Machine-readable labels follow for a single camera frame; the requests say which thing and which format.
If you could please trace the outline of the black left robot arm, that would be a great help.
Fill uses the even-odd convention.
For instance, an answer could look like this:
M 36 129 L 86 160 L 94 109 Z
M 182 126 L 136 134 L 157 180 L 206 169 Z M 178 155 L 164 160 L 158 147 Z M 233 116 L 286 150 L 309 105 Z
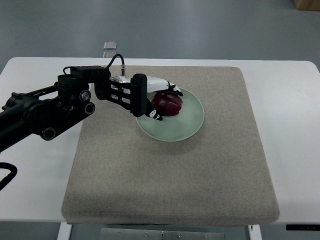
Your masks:
M 161 121 L 162 115 L 147 98 L 148 93 L 169 91 L 182 96 L 173 83 L 158 77 L 135 74 L 111 76 L 108 67 L 71 66 L 57 82 L 28 93 L 13 92 L 0 113 L 0 150 L 4 151 L 31 134 L 50 141 L 95 111 L 89 85 L 95 96 L 122 106 L 135 117 L 146 115 Z

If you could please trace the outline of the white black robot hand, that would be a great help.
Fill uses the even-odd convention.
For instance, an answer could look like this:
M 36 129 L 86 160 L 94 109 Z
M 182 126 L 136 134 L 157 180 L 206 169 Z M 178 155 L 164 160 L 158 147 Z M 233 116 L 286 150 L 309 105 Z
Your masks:
M 176 84 L 169 82 L 166 79 L 162 79 L 154 76 L 146 76 L 146 78 L 147 78 L 147 87 L 146 87 L 147 93 L 169 90 L 174 92 L 177 96 L 180 96 L 180 97 L 183 96 L 183 93 L 180 90 L 180 88 Z M 163 117 L 157 112 L 157 110 L 154 108 L 152 104 L 146 107 L 146 116 L 148 118 L 158 120 L 158 121 L 163 120 Z

